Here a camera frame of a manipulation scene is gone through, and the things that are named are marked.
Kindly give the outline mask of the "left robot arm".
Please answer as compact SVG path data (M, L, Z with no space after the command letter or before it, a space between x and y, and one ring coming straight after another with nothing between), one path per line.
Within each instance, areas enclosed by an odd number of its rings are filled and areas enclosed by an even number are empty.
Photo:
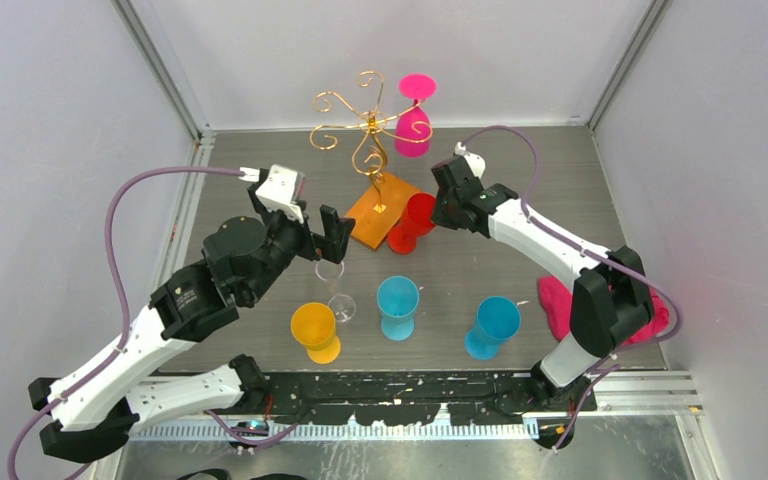
M61 379L38 378L29 386L32 405L42 410L56 399L52 421L40 433L43 452L75 463L99 460L138 432L206 410L258 412L269 382L256 361L238 355L204 374L146 385L144 379L167 361L236 321L254 307L295 258L341 262L355 221L327 205L320 208L324 231L314 233L292 201L289 212L270 209L254 193L256 216L225 220L202 244L202 259L184 266L155 290L131 322L128 342L111 344L114 361L75 393L64 392L106 357L98 353Z

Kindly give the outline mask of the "red plastic wine glass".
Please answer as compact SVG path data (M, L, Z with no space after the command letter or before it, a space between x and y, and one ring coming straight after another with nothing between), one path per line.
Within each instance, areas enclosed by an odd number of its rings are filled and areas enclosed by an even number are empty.
M420 192L412 195L402 212L401 218L387 236L389 248L401 255L412 253L418 239L427 235L434 227L431 215L435 207L435 197Z

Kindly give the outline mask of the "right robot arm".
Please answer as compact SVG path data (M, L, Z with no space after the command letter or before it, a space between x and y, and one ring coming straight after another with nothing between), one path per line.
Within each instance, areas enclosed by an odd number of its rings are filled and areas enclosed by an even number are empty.
M557 226L515 191L486 187L477 162L454 156L431 169L437 185L432 221L510 246L560 280L572 294L570 332L529 372L525 390L544 410L556 410L571 385L622 347L655 317L640 256L609 250Z

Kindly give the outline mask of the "pink plastic wine glass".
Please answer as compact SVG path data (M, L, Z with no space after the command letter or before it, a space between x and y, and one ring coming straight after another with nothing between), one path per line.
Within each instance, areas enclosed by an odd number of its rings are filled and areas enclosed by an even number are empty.
M399 91L412 104L398 117L394 147L403 157L419 158L431 146L433 129L422 104L436 92L436 82L428 75L413 73L400 80Z

